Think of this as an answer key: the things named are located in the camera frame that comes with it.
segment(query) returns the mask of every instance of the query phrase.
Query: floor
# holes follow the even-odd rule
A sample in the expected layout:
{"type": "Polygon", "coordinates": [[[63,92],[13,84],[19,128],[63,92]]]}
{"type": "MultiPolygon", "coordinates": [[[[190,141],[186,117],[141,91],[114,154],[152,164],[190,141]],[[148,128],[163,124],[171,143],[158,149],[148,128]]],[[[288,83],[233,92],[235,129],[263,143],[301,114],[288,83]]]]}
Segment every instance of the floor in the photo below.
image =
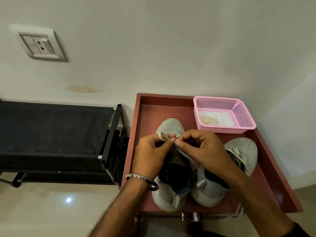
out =
{"type": "MultiPolygon", "coordinates": [[[[114,185],[23,183],[14,188],[0,183],[0,236],[76,236],[89,234],[118,194],[114,185]]],[[[316,236],[316,185],[295,190],[305,212],[290,214],[316,236]]],[[[146,218],[142,236],[187,236],[180,218],[146,218]]],[[[247,216],[204,220],[204,229],[222,235],[258,236],[247,216]]]]}

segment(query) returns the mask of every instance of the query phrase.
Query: shoe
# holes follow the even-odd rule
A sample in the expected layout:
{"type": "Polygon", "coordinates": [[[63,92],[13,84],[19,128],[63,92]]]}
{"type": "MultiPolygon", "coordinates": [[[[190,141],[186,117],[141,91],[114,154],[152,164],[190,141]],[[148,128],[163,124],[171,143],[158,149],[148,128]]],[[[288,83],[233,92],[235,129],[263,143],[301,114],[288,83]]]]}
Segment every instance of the shoe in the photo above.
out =
{"type": "MultiPolygon", "coordinates": [[[[165,120],[157,129],[156,134],[165,141],[164,134],[184,133],[182,124],[176,118],[165,120]]],[[[182,155],[175,146],[168,152],[160,173],[155,178],[159,189],[152,191],[156,205],[163,211],[174,212],[180,210],[186,201],[186,196],[192,187],[192,169],[190,161],[182,155]]]]}
{"type": "MultiPolygon", "coordinates": [[[[256,167],[258,158],[255,142],[241,137],[227,142],[224,147],[234,163],[250,176],[256,167]]],[[[225,181],[204,170],[201,166],[194,173],[193,182],[191,195],[198,204],[205,207],[216,206],[230,191],[230,187],[225,181]]]]}

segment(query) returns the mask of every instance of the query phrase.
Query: red tray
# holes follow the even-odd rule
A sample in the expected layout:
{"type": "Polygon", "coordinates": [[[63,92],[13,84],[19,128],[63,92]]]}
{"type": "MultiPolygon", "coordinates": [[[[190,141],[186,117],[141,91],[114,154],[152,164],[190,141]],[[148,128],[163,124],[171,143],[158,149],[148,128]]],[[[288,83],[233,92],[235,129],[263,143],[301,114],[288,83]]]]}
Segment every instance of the red tray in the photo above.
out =
{"type": "MultiPolygon", "coordinates": [[[[182,123],[185,131],[196,129],[193,107],[193,97],[137,94],[122,187],[126,183],[124,176],[131,171],[134,150],[139,139],[154,134],[160,124],[171,117],[177,118],[182,123]]],[[[258,147],[258,164],[251,178],[278,204],[283,212],[303,211],[294,191],[281,172],[258,129],[249,130],[243,134],[218,133],[217,136],[223,144],[238,137],[247,137],[255,141],[258,147]]],[[[238,201],[232,191],[228,192],[224,199],[213,208],[200,206],[188,195],[187,201],[180,212],[198,212],[220,216],[235,213],[237,206],[238,201]]],[[[151,215],[178,215],[180,213],[166,213],[160,210],[154,203],[151,192],[147,193],[140,211],[151,215]]]]}

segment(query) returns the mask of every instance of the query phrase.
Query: plastic basket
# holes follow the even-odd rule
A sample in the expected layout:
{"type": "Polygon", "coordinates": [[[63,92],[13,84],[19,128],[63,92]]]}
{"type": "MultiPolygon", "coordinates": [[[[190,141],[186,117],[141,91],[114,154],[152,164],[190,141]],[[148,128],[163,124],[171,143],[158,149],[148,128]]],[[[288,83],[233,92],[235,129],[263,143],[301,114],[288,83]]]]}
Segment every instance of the plastic basket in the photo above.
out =
{"type": "Polygon", "coordinates": [[[242,134],[256,128],[245,104],[234,98],[196,96],[194,102],[194,116],[198,130],[213,131],[215,133],[242,134]],[[199,111],[229,112],[235,126],[218,126],[203,124],[198,115],[199,111]]]}

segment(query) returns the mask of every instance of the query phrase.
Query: left hand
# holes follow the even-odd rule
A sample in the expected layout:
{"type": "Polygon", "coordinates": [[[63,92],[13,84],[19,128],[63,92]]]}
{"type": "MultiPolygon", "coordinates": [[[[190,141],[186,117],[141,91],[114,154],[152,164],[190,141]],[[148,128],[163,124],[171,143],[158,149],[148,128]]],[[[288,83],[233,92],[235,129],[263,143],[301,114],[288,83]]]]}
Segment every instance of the left hand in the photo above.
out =
{"type": "Polygon", "coordinates": [[[176,135],[167,134],[170,138],[161,147],[155,144],[160,142],[158,134],[148,135],[139,139],[135,149],[132,173],[143,175],[154,180],[159,174],[163,161],[174,142],[176,135]]]}

